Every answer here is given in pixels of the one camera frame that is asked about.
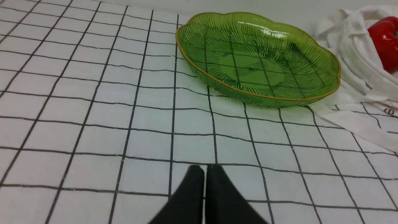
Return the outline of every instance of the grid pattern tablecloth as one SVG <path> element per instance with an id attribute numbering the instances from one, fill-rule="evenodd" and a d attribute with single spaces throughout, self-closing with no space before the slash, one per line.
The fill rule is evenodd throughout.
<path id="1" fill-rule="evenodd" d="M 89 0 L 0 5 L 2 223 L 147 223 L 190 164 L 208 163 L 272 224 L 397 222 L 396 154 L 307 107 L 208 88 L 176 47 L 188 18 Z M 334 109 L 398 134 L 397 117 L 369 104 Z"/>

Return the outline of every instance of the green plate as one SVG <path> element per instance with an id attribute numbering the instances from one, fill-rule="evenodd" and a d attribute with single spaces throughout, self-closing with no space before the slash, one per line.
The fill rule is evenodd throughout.
<path id="1" fill-rule="evenodd" d="M 303 30 L 256 14 L 201 13 L 177 30 L 176 40 L 196 76 L 250 104 L 306 105 L 340 85 L 331 52 Z"/>

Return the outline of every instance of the red bell pepper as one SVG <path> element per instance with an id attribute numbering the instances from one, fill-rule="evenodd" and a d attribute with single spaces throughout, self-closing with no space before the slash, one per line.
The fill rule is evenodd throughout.
<path id="1" fill-rule="evenodd" d="M 398 71 L 398 18 L 386 17 L 368 29 L 384 70 Z"/>

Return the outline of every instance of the white towel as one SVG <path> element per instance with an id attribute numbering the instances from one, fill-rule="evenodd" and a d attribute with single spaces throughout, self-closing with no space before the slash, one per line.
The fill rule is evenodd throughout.
<path id="1" fill-rule="evenodd" d="M 398 16 L 397 6 L 366 6 L 356 11 L 337 10 L 321 19 L 315 39 L 328 48 L 341 64 L 339 90 L 312 105 L 316 114 L 355 134 L 398 151 L 398 139 L 350 111 L 332 111 L 326 105 L 372 102 L 384 112 L 397 116 L 398 72 L 383 69 L 367 28 L 387 16 Z"/>

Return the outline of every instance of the scalloped plate rim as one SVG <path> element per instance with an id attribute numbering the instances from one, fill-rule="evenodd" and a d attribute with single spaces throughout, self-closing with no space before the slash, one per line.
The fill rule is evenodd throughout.
<path id="1" fill-rule="evenodd" d="M 255 93 L 252 93 L 252 92 L 246 92 L 246 91 L 244 91 L 244 90 L 240 90 L 240 89 L 234 88 L 233 86 L 230 86 L 230 85 L 228 85 L 228 84 L 226 84 L 226 83 L 224 83 L 224 82 L 219 81 L 218 79 L 216 79 L 215 77 L 213 77 L 213 76 L 210 75 L 209 73 L 203 71 L 203 70 L 202 70 L 201 68 L 199 68 L 194 62 L 192 62 L 192 61 L 189 59 L 189 57 L 186 55 L 186 53 L 185 53 L 183 47 L 180 45 L 179 39 L 178 39 L 178 32 L 179 32 L 179 30 L 180 30 L 181 28 L 185 27 L 185 26 L 188 26 L 189 23 L 191 22 L 191 20 L 192 20 L 193 18 L 195 18 L 195 17 L 197 17 L 197 16 L 199 16 L 199 15 L 203 15 L 203 14 L 217 14 L 217 15 L 224 15 L 224 16 L 229 15 L 229 14 L 250 14 L 250 15 L 254 15 L 254 16 L 258 16 L 258 17 L 261 17 L 261 18 L 263 18 L 263 19 L 266 19 L 266 20 L 270 21 L 270 22 L 273 23 L 273 24 L 281 24 L 281 25 L 290 26 L 290 27 L 292 27 L 292 28 L 295 28 L 295 29 L 297 29 L 297 30 L 300 30 L 301 32 L 303 32 L 304 34 L 306 34 L 307 36 L 309 36 L 309 37 L 312 39 L 312 41 L 316 44 L 317 47 L 324 49 L 327 53 L 331 54 L 331 55 L 334 57 L 334 59 L 337 61 L 338 65 L 339 65 L 339 70 L 338 70 L 338 74 L 337 74 L 337 81 L 338 81 L 338 83 L 337 83 L 336 87 L 335 87 L 333 90 L 331 90 L 331 91 L 329 91 L 328 93 L 325 93 L 325 94 L 323 94 L 323 95 L 319 95 L 319 96 L 312 97 L 312 98 L 295 99 L 295 98 L 280 98 L 280 97 L 259 95 L 259 94 L 255 94 Z M 192 66 L 194 66 L 198 71 L 200 71 L 201 73 L 205 74 L 205 75 L 208 76 L 209 78 L 215 80 L 216 82 L 218 82 L 218 83 L 220 83 L 220 84 L 222 84 L 222 85 L 224 85 L 224 86 L 226 86 L 226 87 L 228 87 L 228 88 L 230 88 L 230 89 L 232 89 L 232 90 L 235 90 L 235 91 L 238 91 L 238 92 L 241 92 L 241 93 L 244 93 L 244 94 L 249 94 L 249 95 L 252 95 L 252 96 L 258 96 L 258 97 L 261 97 L 261 98 L 275 99 L 275 100 L 284 100 L 284 101 L 311 101 L 311 100 L 322 99 L 322 98 L 324 98 L 324 97 L 326 97 L 326 96 L 329 96 L 330 94 L 332 94 L 332 93 L 334 93 L 335 91 L 337 91 L 337 89 L 340 87 L 341 65 L 340 65 L 340 61 L 337 59 L 336 55 L 334 55 L 332 52 L 330 52 L 328 49 L 324 48 L 323 46 L 319 45 L 318 42 L 316 42 L 316 40 L 315 40 L 311 35 L 309 35 L 307 32 L 305 32 L 304 30 L 302 30 L 302 29 L 300 29 L 300 28 L 298 28 L 298 27 L 295 27 L 295 26 L 293 26 L 293 25 L 290 25 L 290 24 L 274 22 L 274 21 L 268 19 L 267 17 L 261 16 L 261 15 L 255 14 L 255 13 L 251 13 L 251 12 L 229 12 L 229 13 L 202 12 L 202 13 L 198 13 L 198 14 L 192 16 L 192 17 L 187 21 L 187 23 L 185 23 L 184 25 L 180 26 L 180 27 L 177 29 L 177 31 L 176 31 L 176 43 L 177 43 L 177 46 L 178 46 L 179 50 L 181 51 L 181 54 L 184 56 L 184 58 L 185 58 Z"/>

